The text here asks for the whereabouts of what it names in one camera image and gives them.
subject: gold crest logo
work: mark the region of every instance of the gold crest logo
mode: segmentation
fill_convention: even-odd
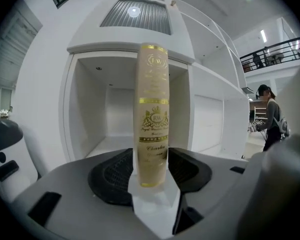
[[[168,66],[167,61],[160,54],[149,54],[146,64],[157,69],[165,69]]]
[[[162,114],[159,106],[153,107],[152,112],[148,110],[145,111],[142,123],[143,127],[159,128],[167,127],[168,125],[168,113],[165,111],[164,114]]]

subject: gray jacket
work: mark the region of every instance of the gray jacket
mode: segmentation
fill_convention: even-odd
[[[267,107],[266,107],[266,117],[267,117],[266,122],[262,125],[257,126],[258,131],[262,131],[265,129],[270,130],[273,127],[278,127],[274,118],[277,121],[279,121],[280,114],[279,114],[279,106],[275,101],[268,102]]]

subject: ceiling light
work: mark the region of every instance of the ceiling light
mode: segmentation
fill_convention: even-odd
[[[130,17],[132,18],[136,18],[139,16],[140,14],[140,8],[139,7],[136,7],[136,6],[132,6],[128,9],[128,14]]]
[[[265,42],[267,41],[265,31],[262,29],[262,30],[260,31],[260,33],[261,33],[261,36],[262,36],[262,38],[263,38],[263,42],[265,43]]]

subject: balcony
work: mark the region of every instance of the balcony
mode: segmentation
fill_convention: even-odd
[[[266,46],[240,58],[245,73],[296,60],[300,60],[300,37]]]

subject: bottle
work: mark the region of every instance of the bottle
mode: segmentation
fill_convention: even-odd
[[[134,147],[142,187],[165,181],[169,136],[168,51],[143,43],[137,56]]]

